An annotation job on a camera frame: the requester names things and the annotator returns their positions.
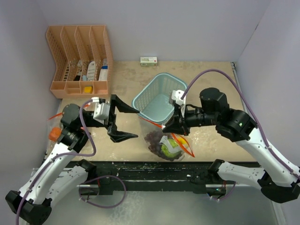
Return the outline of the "yellow banana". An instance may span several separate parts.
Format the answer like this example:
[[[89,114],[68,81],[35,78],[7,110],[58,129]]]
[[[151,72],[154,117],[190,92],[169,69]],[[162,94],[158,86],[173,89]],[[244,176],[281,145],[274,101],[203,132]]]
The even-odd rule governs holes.
[[[182,144],[182,145],[188,145],[186,139],[182,138],[182,137],[177,137],[177,140]]]

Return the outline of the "orange tangerine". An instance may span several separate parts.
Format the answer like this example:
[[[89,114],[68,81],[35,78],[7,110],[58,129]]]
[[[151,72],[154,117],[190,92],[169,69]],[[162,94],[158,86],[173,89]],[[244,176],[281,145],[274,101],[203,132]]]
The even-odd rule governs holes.
[[[61,134],[61,131],[61,128],[53,127],[48,136],[49,140],[56,142]]]

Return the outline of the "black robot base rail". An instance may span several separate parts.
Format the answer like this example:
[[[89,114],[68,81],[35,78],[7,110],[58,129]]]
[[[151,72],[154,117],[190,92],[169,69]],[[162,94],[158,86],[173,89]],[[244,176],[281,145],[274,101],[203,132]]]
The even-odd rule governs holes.
[[[102,178],[90,186],[100,195],[112,195],[114,191],[174,191],[204,194],[209,188],[223,184],[222,179],[209,175],[211,162],[130,162],[93,161],[97,167],[94,177]]]

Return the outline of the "dark grape bunch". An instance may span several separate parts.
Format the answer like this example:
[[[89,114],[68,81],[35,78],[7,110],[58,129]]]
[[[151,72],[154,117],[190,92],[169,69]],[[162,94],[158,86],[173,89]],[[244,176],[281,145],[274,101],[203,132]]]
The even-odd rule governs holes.
[[[160,140],[166,136],[169,143],[172,147],[178,147],[178,144],[172,139],[170,134],[163,133],[161,131],[151,131],[145,137],[145,141],[148,145],[148,149],[158,157],[167,160],[167,161],[174,161],[179,160],[180,157],[183,156],[182,151],[176,153],[170,153],[167,150],[167,146],[163,143],[160,143]]]

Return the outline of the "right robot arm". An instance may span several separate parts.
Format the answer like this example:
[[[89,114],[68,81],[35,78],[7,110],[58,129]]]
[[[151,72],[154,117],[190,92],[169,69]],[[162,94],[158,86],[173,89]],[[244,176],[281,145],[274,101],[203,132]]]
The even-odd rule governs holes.
[[[300,168],[289,162],[275,147],[263,142],[258,123],[246,112],[229,107],[227,97],[216,88],[200,92],[202,106],[187,110],[182,90],[174,90],[170,104],[173,116],[164,125],[164,133],[188,135],[190,128],[215,126],[222,137],[245,149],[259,163],[258,168],[238,166],[216,159],[208,169],[209,180],[235,181],[259,189],[276,203],[296,200],[300,195]]]

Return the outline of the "green custard apple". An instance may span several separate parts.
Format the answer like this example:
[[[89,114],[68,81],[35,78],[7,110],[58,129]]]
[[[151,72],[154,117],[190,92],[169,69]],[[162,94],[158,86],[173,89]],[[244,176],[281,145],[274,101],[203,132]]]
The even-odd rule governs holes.
[[[166,157],[175,158],[180,156],[181,147],[174,139],[163,140],[161,143],[161,151]]]

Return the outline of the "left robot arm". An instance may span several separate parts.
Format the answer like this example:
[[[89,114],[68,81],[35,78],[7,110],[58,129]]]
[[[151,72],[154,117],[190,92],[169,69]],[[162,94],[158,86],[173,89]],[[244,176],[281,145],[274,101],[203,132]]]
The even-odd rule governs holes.
[[[112,94],[109,101],[93,97],[82,106],[68,104],[62,111],[59,134],[54,148],[36,173],[17,191],[9,191],[5,200],[15,213],[15,224],[20,220],[29,225],[43,224],[54,205],[63,198],[71,188],[96,180],[96,166],[83,159],[71,171],[59,178],[68,163],[77,156],[92,157],[97,148],[88,131],[89,128],[105,128],[114,143],[137,138],[136,134],[119,131],[116,126],[116,113],[139,113]]]

